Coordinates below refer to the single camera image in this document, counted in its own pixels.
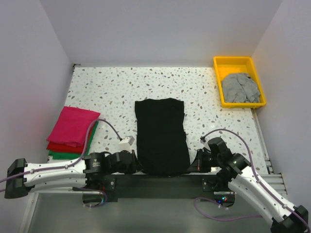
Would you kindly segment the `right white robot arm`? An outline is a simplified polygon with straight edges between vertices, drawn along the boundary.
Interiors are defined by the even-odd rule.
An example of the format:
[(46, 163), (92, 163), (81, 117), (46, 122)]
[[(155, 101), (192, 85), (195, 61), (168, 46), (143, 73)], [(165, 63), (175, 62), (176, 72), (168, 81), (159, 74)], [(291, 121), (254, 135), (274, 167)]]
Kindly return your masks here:
[(197, 151), (190, 172), (206, 173), (213, 167), (220, 168), (212, 187), (241, 196), (270, 225), (273, 233), (311, 231), (308, 210), (302, 205), (294, 205), (275, 191), (243, 155), (232, 153), (220, 137), (209, 140), (207, 145)]

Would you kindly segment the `black t shirt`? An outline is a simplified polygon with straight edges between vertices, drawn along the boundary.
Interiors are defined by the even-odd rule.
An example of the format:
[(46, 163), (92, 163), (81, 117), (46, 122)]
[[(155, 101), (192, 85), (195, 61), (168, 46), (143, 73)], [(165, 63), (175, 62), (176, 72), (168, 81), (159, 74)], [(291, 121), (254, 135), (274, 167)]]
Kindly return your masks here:
[(135, 102), (137, 155), (143, 172), (154, 176), (187, 173), (190, 155), (184, 131), (184, 102), (173, 98)]

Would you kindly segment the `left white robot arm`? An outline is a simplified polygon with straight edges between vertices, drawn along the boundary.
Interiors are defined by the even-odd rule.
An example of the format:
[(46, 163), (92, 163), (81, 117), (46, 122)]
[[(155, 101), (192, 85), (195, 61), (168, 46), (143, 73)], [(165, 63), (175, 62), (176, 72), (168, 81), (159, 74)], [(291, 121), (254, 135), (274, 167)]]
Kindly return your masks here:
[(32, 191), (59, 188), (88, 188), (96, 190), (100, 187), (104, 176), (113, 173), (134, 174), (141, 170), (135, 153), (123, 150), (109, 153), (93, 152), (77, 159), (34, 164), (24, 158), (16, 159), (7, 169), (4, 197), (18, 199)]

